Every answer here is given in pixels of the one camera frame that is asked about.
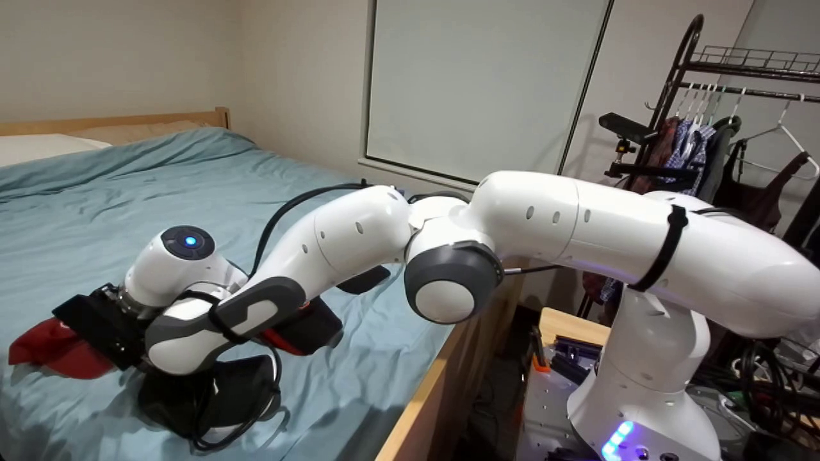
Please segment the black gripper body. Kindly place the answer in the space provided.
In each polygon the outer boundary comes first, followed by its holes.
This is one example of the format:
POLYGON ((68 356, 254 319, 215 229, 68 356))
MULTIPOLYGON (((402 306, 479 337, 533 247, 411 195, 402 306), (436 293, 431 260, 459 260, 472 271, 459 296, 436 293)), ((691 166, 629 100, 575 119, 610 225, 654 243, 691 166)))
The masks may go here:
POLYGON ((103 284, 90 296, 68 298, 54 307, 54 316, 118 369, 144 364, 146 323, 113 284, 103 284))

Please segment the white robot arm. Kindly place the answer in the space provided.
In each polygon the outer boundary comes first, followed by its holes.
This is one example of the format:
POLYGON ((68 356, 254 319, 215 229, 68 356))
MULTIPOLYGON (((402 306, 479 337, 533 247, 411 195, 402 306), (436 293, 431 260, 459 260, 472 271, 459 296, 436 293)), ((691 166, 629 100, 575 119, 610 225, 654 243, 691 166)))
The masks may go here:
POLYGON ((575 437, 611 461, 716 461, 716 433, 686 394, 709 328, 777 338, 820 316, 820 269, 807 257, 697 198, 495 173, 465 200, 361 188, 302 216, 249 275, 204 232, 177 225, 118 291, 73 298, 55 319, 118 366, 146 361, 187 380, 392 260, 419 319, 468 321, 506 257, 625 287, 605 356, 566 402, 575 437))

